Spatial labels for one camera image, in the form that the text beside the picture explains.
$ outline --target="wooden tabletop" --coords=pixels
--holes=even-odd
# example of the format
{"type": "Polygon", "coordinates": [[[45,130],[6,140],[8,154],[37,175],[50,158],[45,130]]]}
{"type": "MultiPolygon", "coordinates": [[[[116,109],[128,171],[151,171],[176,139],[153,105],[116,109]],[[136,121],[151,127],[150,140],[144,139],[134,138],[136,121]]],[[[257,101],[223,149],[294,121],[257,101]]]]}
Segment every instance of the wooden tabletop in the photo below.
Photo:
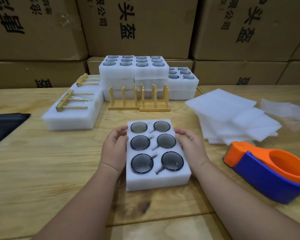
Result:
{"type": "MultiPolygon", "coordinates": [[[[266,98],[300,105],[300,85],[200,89],[209,92],[218,87],[257,101],[266,98]]],[[[109,111],[105,102],[93,130],[48,131],[41,116],[66,90],[0,90],[0,114],[32,114],[0,142],[0,239],[36,234],[90,179],[98,167],[102,143],[114,127],[130,120],[171,119],[173,126],[193,130],[202,137],[197,116],[183,101],[170,102],[171,112],[161,113],[109,111]]],[[[222,163],[226,146],[209,145],[207,141],[204,145],[212,162],[233,180],[300,222],[300,198],[288,206],[265,198],[222,163]]],[[[288,150],[300,157],[300,133],[284,126],[278,137],[268,138],[259,146],[288,150]]],[[[194,178],[186,186],[126,193],[122,175],[107,225],[109,239],[230,238],[194,178]]]]}

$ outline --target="orange tape dispenser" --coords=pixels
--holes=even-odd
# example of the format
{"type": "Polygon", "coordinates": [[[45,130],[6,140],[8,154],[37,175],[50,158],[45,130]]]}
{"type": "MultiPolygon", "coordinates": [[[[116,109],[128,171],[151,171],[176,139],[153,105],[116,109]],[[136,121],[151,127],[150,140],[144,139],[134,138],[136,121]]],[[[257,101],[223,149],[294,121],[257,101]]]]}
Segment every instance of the orange tape dispenser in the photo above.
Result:
{"type": "Polygon", "coordinates": [[[300,158],[278,149],[233,141],[224,163],[268,198],[288,204],[300,195],[300,158]]]}

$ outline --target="person's left hand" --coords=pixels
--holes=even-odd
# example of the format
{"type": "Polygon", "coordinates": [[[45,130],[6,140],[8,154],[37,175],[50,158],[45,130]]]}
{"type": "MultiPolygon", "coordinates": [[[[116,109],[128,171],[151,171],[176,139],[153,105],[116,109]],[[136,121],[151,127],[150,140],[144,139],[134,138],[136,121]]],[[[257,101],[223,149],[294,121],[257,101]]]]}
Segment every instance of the person's left hand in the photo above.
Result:
{"type": "Polygon", "coordinates": [[[127,161],[126,145],[128,141],[127,125],[113,129],[103,142],[100,167],[108,167],[121,174],[127,161]]]}

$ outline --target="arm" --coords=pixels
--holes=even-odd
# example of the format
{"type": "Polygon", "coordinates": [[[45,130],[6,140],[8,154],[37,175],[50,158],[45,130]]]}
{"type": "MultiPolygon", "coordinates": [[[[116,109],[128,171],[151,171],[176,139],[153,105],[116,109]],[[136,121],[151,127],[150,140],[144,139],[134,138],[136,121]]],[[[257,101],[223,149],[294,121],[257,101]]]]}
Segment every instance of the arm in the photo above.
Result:
{"type": "Polygon", "coordinates": [[[32,240],[103,239],[115,185],[126,164],[128,126],[110,132],[96,173],[32,240]]]}
{"type": "Polygon", "coordinates": [[[300,240],[300,224],[232,181],[215,165],[200,138],[175,128],[193,175],[234,240],[300,240]]]}

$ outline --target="hand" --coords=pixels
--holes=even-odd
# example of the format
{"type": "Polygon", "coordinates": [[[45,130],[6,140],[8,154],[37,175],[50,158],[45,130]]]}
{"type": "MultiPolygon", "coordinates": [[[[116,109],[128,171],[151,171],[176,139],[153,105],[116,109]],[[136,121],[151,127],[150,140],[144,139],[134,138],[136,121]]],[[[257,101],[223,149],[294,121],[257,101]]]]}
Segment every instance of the hand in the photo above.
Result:
{"type": "Polygon", "coordinates": [[[121,174],[127,161],[127,125],[113,129],[103,142],[101,160],[98,168],[108,167],[121,174]]]}
{"type": "Polygon", "coordinates": [[[180,142],[183,153],[187,159],[194,176],[199,168],[210,162],[201,139],[192,131],[183,128],[174,128],[176,139],[180,142]]]}

